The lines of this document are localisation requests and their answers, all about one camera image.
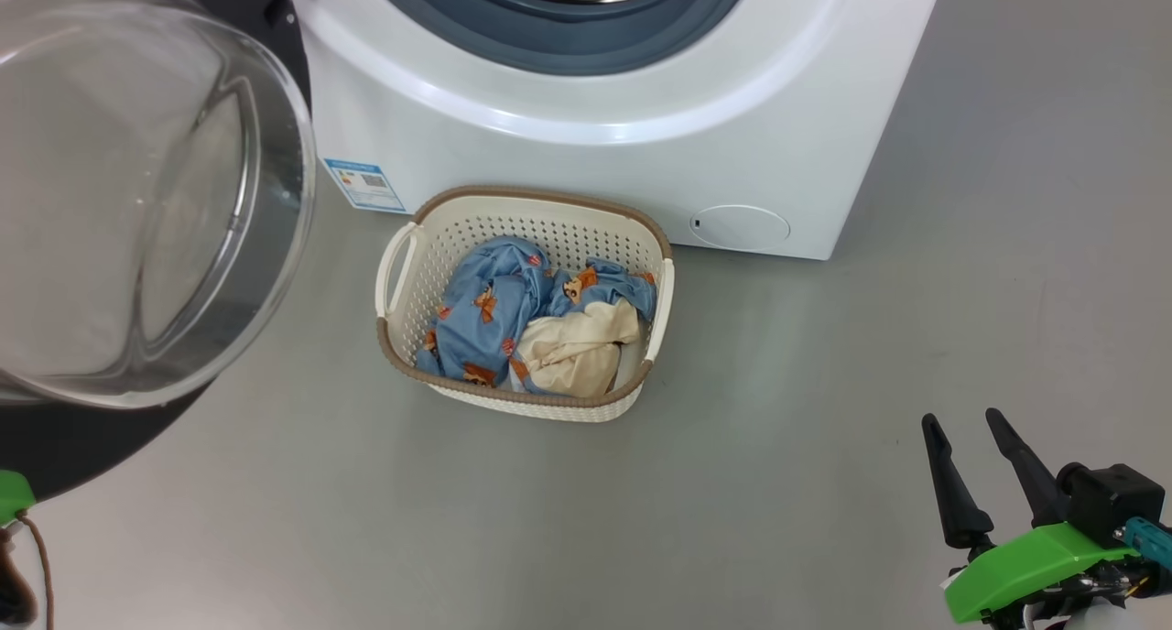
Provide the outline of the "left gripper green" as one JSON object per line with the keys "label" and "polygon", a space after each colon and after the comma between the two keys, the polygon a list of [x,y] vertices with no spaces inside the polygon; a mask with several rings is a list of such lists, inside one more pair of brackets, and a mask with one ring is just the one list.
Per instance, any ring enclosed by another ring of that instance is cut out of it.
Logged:
{"label": "left gripper green", "polygon": [[21,472],[0,470],[0,526],[16,522],[18,514],[35,505],[30,482]]}

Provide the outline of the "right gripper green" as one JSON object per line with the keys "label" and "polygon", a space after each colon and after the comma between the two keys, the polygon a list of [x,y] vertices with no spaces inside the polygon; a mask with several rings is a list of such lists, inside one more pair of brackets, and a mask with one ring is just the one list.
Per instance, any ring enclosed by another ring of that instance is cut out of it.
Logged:
{"label": "right gripper green", "polygon": [[1122,581],[1139,578],[1125,571],[1138,561],[1138,552],[1102,547],[1074,526],[1059,523],[1067,521],[1070,497],[1059,491],[1056,477],[999,408],[984,409],[984,422],[1026,494],[1034,529],[993,547],[992,518],[972,500],[940,422],[934,415],[925,415],[922,437],[943,542],[950,549],[988,550],[972,560],[945,588],[950,619],[958,625],[970,625],[992,622],[997,614],[1006,612],[1016,623],[1021,619],[1021,608],[1034,603],[1055,601],[1063,607],[1068,601],[1120,596]]}

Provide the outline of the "washing machine glass door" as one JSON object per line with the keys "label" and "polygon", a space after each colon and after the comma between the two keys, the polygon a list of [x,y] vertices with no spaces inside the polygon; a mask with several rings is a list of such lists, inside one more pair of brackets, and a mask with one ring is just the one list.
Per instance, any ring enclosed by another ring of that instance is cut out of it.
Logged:
{"label": "washing machine glass door", "polygon": [[292,0],[0,0],[0,470],[157,438],[267,326],[315,200]]}

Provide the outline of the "cream garment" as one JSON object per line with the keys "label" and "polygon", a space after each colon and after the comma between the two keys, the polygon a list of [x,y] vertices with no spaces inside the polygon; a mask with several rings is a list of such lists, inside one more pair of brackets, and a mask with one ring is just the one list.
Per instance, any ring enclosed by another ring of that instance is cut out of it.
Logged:
{"label": "cream garment", "polygon": [[510,356],[509,385],[519,393],[593,399],[611,391],[624,347],[641,338],[627,300],[532,320]]}

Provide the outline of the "blue bear print garment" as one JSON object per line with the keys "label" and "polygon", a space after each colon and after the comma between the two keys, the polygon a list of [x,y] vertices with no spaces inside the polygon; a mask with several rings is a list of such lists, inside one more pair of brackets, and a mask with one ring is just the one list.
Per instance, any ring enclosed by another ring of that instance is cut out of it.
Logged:
{"label": "blue bear print garment", "polygon": [[599,258],[587,259],[581,271],[565,271],[548,263],[538,245],[495,237],[455,267],[416,367],[440,378],[512,391],[509,359],[530,321],[619,299],[634,306],[642,334],[656,316],[656,279]]}

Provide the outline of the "white washing machine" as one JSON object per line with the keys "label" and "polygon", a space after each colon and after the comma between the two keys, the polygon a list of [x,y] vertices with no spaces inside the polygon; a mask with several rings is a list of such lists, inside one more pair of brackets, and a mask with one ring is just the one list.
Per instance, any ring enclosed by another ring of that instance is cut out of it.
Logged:
{"label": "white washing machine", "polygon": [[461,185],[648,213],[724,204],[827,259],[936,0],[292,0],[322,158],[407,212]]}

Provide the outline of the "round white filter cover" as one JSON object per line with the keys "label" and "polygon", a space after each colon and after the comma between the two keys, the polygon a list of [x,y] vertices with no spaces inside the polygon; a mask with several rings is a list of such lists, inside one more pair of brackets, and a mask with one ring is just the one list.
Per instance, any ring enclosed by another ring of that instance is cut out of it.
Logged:
{"label": "round white filter cover", "polygon": [[696,212],[689,221],[691,237],[713,249],[766,252],[777,249],[791,234],[778,213],[743,204],[724,204]]}

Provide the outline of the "blue energy label sticker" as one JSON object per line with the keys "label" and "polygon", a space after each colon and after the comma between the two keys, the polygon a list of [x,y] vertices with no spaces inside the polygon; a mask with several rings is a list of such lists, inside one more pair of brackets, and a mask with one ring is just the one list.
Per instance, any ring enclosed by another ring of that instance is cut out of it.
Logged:
{"label": "blue energy label sticker", "polygon": [[407,214],[403,204],[384,172],[376,164],[323,158],[325,167],[336,187],[354,208],[364,212]]}

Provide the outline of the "cream perforated laundry basket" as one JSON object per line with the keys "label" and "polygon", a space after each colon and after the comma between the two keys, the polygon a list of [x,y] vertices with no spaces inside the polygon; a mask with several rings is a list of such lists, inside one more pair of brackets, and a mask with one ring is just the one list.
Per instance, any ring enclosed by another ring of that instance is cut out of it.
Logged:
{"label": "cream perforated laundry basket", "polygon": [[[495,237],[538,245],[548,263],[565,271],[581,271],[587,259],[599,258],[656,279],[656,316],[624,350],[608,393],[593,399],[519,393],[418,370],[416,352],[455,267]],[[398,372],[452,399],[515,416],[602,424],[626,413],[641,392],[668,329],[675,289],[677,271],[663,231],[634,208],[568,193],[465,185],[427,201],[386,246],[375,283],[376,335]]]}

